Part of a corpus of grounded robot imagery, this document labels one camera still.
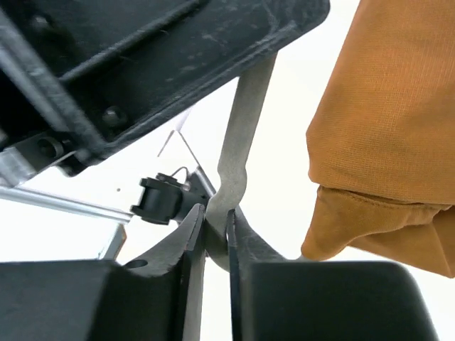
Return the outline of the aluminium rail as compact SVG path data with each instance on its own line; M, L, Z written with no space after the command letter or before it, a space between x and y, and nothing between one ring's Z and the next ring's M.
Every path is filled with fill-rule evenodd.
M38 206L50 210L67 212L75 215L112 220L120 224L128 224L133 215L111 207L103 207L80 200L55 196L23 188L1 187L1 199Z

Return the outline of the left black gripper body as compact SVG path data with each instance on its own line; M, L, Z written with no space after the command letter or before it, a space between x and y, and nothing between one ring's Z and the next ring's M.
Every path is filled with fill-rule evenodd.
M1 176L77 175L238 78L248 154L279 50L328 1L2 1Z

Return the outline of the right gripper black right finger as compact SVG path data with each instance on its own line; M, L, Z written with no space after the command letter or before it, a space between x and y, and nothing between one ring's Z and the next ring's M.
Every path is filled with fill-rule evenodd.
M226 229L234 340L437 339L399 264L288 260L235 211Z

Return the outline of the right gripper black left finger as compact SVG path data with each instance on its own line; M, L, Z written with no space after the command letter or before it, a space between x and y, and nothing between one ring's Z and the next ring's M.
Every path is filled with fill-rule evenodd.
M2 340L198 340L204 208L125 265L115 261L1 265Z

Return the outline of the grey clothes hanger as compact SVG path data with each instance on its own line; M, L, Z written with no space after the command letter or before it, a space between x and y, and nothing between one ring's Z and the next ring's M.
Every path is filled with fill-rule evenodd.
M219 190L205 213L205 249L222 270L230 270L228 213L239 205L247 188L246 163L262 112L277 54L244 71L238 81L218 161Z

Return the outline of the brown trousers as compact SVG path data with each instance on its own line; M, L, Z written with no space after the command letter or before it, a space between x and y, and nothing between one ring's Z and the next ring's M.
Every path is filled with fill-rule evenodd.
M301 247L454 276L454 2L361 1L306 132Z

